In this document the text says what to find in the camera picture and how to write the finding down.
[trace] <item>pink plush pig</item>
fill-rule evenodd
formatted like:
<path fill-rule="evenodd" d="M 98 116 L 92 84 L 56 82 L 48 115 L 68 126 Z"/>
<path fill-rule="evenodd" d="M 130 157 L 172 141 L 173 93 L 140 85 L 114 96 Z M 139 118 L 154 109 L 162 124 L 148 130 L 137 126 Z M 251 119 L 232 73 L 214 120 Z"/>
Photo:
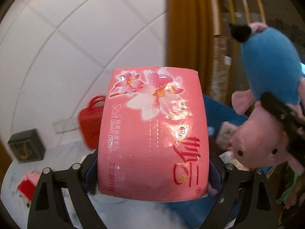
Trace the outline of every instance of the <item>pink plush pig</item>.
<path fill-rule="evenodd" d="M 302 174 L 303 166 L 287 152 L 289 138 L 283 126 L 260 103 L 261 95 L 271 92 L 303 117 L 299 103 L 301 98 L 305 104 L 305 81 L 295 47 L 280 31 L 262 23 L 231 25 L 231 33 L 242 42 L 242 58 L 250 84 L 249 90 L 232 95 L 233 108 L 241 115 L 255 102 L 249 119 L 232 137 L 237 160 L 253 168 L 288 161 L 297 174 Z"/>

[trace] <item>plastic wrapping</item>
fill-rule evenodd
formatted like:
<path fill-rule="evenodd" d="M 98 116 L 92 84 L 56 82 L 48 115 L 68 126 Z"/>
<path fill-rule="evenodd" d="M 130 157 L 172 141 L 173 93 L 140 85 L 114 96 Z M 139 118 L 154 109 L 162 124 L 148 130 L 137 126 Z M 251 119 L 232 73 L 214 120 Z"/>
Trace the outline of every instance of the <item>plastic wrapping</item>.
<path fill-rule="evenodd" d="M 112 73 L 102 118 L 101 193 L 184 201 L 208 189 L 209 145 L 198 73 L 141 67 Z"/>

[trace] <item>white wall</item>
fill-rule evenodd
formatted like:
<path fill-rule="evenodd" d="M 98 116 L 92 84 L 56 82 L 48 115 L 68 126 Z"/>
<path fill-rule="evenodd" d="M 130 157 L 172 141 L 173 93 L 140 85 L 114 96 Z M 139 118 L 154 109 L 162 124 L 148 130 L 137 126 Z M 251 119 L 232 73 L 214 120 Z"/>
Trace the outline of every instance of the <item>white wall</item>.
<path fill-rule="evenodd" d="M 16 0 L 0 24 L 2 142 L 32 128 L 46 148 L 79 141 L 52 123 L 105 94 L 114 68 L 163 66 L 165 11 L 165 0 Z"/>

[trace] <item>white table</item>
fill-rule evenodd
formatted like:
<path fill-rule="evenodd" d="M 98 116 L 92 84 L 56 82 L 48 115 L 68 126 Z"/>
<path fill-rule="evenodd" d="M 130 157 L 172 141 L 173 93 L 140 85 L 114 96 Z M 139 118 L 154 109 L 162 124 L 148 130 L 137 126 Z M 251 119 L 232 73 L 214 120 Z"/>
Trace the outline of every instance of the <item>white table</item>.
<path fill-rule="evenodd" d="M 4 177 L 0 198 L 21 229 L 27 227 L 30 210 L 25 198 L 20 197 L 17 191 L 22 177 L 33 170 L 41 173 L 45 167 L 50 167 L 53 171 L 68 169 L 92 152 L 82 142 L 78 142 L 48 149 L 42 161 L 22 164 L 16 160 L 12 162 Z M 63 196 L 73 225 L 82 228 L 67 189 L 63 189 Z M 108 229 L 184 228 L 177 216 L 165 210 L 162 203 L 124 200 L 100 193 L 89 195 L 89 198 Z"/>

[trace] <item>red bag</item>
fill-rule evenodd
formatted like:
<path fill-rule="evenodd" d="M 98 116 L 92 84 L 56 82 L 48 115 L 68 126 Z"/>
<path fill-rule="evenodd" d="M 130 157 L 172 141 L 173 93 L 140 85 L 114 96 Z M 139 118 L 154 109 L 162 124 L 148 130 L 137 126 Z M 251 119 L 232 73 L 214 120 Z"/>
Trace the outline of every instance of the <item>red bag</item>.
<path fill-rule="evenodd" d="M 98 95 L 89 102 L 88 107 L 79 112 L 78 121 L 83 138 L 90 149 L 99 146 L 100 130 L 104 105 L 95 106 L 98 102 L 105 101 L 105 96 Z"/>

